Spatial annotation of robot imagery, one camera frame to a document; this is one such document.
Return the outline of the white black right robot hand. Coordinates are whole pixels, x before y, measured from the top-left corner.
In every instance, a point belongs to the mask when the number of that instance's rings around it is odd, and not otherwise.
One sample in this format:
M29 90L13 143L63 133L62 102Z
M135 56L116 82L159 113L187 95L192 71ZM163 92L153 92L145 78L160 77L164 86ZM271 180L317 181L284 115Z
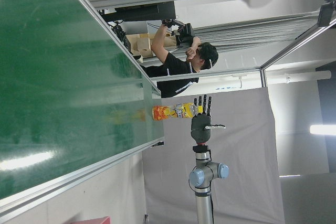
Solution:
M199 96L197 114L192 118L191 137L197 144L205 144L211 137L212 129L226 129L223 124L211 124L212 97Z

